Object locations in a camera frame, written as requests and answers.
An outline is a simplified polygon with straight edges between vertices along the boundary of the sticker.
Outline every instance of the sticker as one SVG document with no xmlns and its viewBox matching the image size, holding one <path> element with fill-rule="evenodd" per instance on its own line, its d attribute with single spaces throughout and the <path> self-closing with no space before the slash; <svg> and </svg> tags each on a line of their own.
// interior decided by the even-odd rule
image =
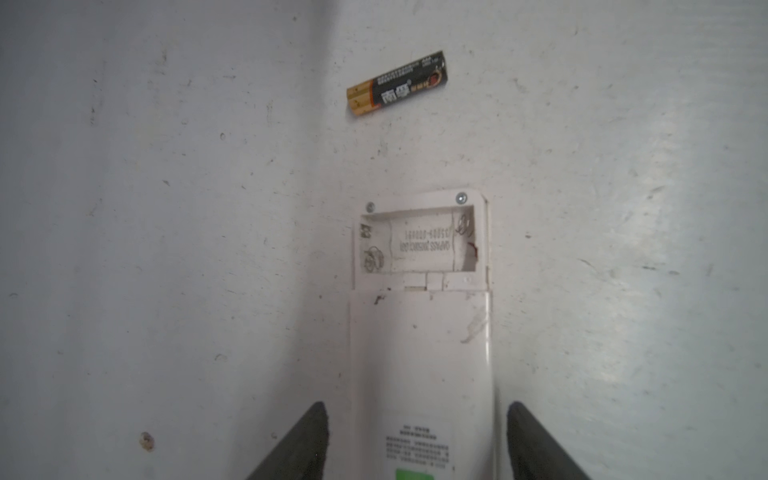
<svg viewBox="0 0 768 480">
<path fill-rule="evenodd" d="M 384 421 L 382 455 L 395 480 L 453 480 L 450 422 L 398 414 L 386 414 Z"/>
<path fill-rule="evenodd" d="M 409 472 L 408 470 L 398 470 L 395 472 L 395 480 L 435 480 L 435 477 L 418 472 Z"/>
</svg>

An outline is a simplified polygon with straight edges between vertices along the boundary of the green sticker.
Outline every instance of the green sticker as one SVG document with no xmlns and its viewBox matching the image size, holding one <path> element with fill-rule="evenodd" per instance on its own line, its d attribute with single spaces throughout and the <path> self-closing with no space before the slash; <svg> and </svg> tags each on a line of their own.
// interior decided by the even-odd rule
<svg viewBox="0 0 768 480">
<path fill-rule="evenodd" d="M 408 470 L 398 470 L 395 472 L 395 480 L 435 480 L 435 477 L 418 472 L 409 472 Z"/>
</svg>

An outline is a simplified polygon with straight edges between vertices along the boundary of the embossed text in battery compartment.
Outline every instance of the embossed text in battery compartment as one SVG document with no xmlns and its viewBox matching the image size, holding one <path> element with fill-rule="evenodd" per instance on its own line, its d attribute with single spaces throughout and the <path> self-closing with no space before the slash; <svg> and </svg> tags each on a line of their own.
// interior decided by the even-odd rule
<svg viewBox="0 0 768 480">
<path fill-rule="evenodd" d="M 474 272 L 478 263 L 472 207 L 370 214 L 361 217 L 363 273 Z"/>
</svg>

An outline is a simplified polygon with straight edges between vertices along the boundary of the dark spot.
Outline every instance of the dark spot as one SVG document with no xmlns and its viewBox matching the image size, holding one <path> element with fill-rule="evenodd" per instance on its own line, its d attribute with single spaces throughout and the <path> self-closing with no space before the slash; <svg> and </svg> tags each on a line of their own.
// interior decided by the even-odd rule
<svg viewBox="0 0 768 480">
<path fill-rule="evenodd" d="M 149 432 L 142 432 L 139 438 L 139 445 L 147 452 L 151 452 L 154 450 L 154 438 L 152 438 Z"/>
</svg>

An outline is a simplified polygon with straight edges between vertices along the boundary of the stain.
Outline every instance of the stain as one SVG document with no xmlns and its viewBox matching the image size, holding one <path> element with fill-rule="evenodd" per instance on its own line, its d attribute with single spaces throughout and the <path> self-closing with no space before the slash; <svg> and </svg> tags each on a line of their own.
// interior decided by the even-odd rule
<svg viewBox="0 0 768 480">
<path fill-rule="evenodd" d="M 488 323 L 488 316 L 485 312 L 477 312 L 475 318 L 473 318 L 469 325 L 467 325 L 467 338 L 463 339 L 462 343 L 470 343 L 480 332 L 482 332 L 486 323 Z"/>
<path fill-rule="evenodd" d="M 651 190 L 650 192 L 648 192 L 648 197 L 647 197 L 647 199 L 648 199 L 648 200 L 651 200 L 651 199 L 654 197 L 654 195 L 655 195 L 655 194 L 658 194 L 658 193 L 659 193 L 659 192 L 661 192 L 661 191 L 662 191 L 664 188 L 666 188 L 664 185 L 662 185 L 661 187 L 656 187 L 656 188 L 654 188 L 653 190 Z"/>
<path fill-rule="evenodd" d="M 514 84 L 515 84 L 515 87 L 518 89 L 518 92 L 520 92 L 520 93 L 522 93 L 522 94 L 527 94 L 527 93 L 528 93 L 528 89 L 525 87 L 525 85 L 521 84 L 521 83 L 518 81 L 518 79 L 517 79 L 517 78 L 513 78 L 513 79 L 512 79 L 512 83 L 514 83 Z"/>
<path fill-rule="evenodd" d="M 147 452 L 152 452 L 154 450 L 154 438 L 149 432 L 142 432 L 141 437 L 139 437 L 139 445 Z"/>
</svg>

